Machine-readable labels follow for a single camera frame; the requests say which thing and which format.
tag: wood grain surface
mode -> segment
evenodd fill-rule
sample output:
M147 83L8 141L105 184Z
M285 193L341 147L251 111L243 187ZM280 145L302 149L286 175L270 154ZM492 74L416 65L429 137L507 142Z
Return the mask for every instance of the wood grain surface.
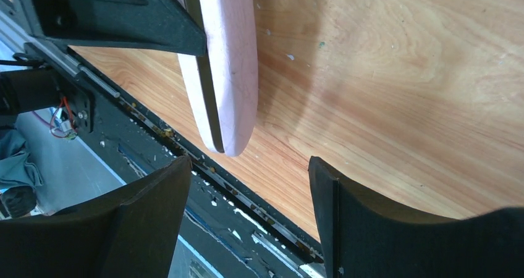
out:
M446 217L524 204L524 0L253 1L257 125L209 155L306 232L310 156ZM75 50L204 148L175 54Z

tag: bolt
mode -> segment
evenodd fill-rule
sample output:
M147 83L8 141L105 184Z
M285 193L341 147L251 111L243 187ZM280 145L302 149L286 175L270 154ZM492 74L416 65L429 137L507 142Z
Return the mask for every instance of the bolt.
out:
M79 119L87 119L87 112L85 112L85 111L80 111L80 112L78 113L78 118L79 118Z

